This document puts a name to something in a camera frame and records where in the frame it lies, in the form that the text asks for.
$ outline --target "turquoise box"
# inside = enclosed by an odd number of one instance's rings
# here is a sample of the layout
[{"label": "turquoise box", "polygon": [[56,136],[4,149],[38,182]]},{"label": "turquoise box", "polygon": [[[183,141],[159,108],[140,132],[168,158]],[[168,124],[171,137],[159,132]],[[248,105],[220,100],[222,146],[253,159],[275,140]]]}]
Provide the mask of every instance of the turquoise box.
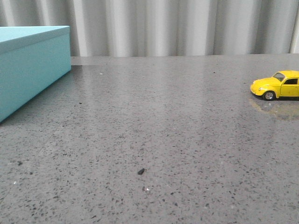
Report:
[{"label": "turquoise box", "polygon": [[0,122],[69,70],[69,26],[0,27]]}]

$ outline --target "yellow toy car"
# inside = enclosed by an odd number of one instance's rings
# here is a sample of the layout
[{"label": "yellow toy car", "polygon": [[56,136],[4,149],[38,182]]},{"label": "yellow toy car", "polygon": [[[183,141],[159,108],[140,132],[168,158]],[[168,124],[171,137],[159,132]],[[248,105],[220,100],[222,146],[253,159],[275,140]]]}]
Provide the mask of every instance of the yellow toy car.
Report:
[{"label": "yellow toy car", "polygon": [[264,100],[275,100],[279,97],[299,97],[299,71],[279,71],[270,78],[258,79],[250,90]]}]

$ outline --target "small black crumb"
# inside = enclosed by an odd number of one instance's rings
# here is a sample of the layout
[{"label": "small black crumb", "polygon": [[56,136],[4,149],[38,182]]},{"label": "small black crumb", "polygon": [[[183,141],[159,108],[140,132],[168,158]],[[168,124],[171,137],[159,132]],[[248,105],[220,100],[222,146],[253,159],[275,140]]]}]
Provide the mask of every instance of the small black crumb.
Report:
[{"label": "small black crumb", "polygon": [[139,175],[141,175],[141,174],[143,174],[143,173],[144,173],[144,171],[145,171],[145,169],[144,169],[144,168],[142,168],[141,170],[139,170],[139,171],[138,171],[138,174],[139,174]]}]

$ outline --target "curtain fold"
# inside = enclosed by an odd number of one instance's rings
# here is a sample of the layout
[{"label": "curtain fold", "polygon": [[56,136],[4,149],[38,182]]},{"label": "curtain fold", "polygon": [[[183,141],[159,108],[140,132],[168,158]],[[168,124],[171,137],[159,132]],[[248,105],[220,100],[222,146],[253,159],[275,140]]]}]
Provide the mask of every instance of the curtain fold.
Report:
[{"label": "curtain fold", "polygon": [[0,0],[0,26],[69,25],[72,56],[299,53],[298,6],[299,0]]}]

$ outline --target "granite countertop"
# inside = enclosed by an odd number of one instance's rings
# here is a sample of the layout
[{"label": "granite countertop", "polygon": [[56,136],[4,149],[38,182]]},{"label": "granite countertop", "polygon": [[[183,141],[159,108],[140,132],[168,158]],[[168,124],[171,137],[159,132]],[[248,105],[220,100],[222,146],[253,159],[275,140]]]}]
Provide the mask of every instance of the granite countertop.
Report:
[{"label": "granite countertop", "polygon": [[0,124],[0,223],[297,223],[299,100],[249,87],[298,61],[72,58]]}]

